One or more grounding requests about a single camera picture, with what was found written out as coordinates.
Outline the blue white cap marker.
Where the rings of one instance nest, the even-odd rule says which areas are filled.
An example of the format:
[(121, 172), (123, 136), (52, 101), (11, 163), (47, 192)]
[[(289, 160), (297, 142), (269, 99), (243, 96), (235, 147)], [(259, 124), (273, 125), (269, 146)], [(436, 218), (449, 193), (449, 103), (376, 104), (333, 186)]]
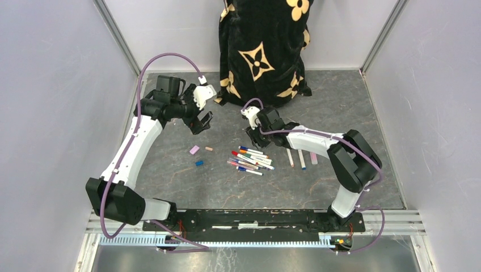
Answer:
[(258, 150), (254, 150), (254, 149), (250, 149), (250, 148), (247, 148), (247, 147), (244, 147), (244, 146), (238, 146), (238, 148), (240, 150), (243, 150), (245, 152), (250, 152), (252, 154), (260, 154), (260, 155), (264, 155), (264, 152), (261, 152), (261, 151), (258, 151)]

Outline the orange cap marker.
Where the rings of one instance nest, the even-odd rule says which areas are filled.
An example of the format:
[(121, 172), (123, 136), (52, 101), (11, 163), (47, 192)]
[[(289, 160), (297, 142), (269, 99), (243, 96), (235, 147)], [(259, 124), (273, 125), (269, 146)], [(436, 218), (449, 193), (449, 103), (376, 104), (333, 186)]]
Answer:
[(257, 153), (257, 152), (252, 152), (252, 151), (249, 151), (249, 150), (239, 150), (240, 153), (243, 153), (243, 154), (249, 154), (249, 155), (252, 155), (252, 156), (257, 156), (257, 157), (260, 157), (260, 158), (265, 158), (265, 159), (269, 159), (269, 156), (268, 155), (264, 155), (262, 153)]

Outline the pink highlighter cap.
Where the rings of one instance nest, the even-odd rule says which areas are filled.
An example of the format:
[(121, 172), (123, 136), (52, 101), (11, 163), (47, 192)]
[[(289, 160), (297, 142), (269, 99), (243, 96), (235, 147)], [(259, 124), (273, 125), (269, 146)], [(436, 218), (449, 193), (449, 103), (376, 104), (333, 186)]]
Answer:
[(200, 147), (197, 146), (197, 145), (195, 145), (195, 146), (193, 146), (193, 147), (190, 149), (189, 153), (190, 153), (191, 155), (195, 155), (195, 154), (199, 151), (199, 149), (200, 149)]

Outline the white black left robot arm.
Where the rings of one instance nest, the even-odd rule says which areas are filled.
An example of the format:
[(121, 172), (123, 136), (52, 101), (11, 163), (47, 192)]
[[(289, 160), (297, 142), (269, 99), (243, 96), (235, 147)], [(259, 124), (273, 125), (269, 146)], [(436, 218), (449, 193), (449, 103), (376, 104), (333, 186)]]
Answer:
[(90, 178), (86, 183), (97, 216), (130, 225), (156, 219), (165, 231), (178, 225), (175, 203), (144, 198), (135, 187), (147, 153), (168, 122), (182, 120), (193, 135), (210, 127), (212, 112), (203, 118), (199, 114), (217, 93), (204, 76), (199, 77), (199, 82), (185, 86), (183, 79), (160, 75), (155, 89), (140, 99), (128, 135), (113, 161), (99, 178)]

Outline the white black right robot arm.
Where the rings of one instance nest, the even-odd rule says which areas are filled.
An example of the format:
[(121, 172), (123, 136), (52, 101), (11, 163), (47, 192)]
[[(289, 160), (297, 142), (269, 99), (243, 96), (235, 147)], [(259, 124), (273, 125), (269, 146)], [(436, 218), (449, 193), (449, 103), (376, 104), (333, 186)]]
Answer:
[(249, 122), (246, 132), (257, 147), (270, 143), (290, 150), (315, 153), (327, 158), (335, 172), (339, 190), (328, 207), (328, 225), (342, 231), (350, 225), (362, 193), (375, 177), (382, 177), (382, 162), (357, 130), (327, 133), (296, 122), (286, 124), (275, 108), (248, 106), (241, 114)]

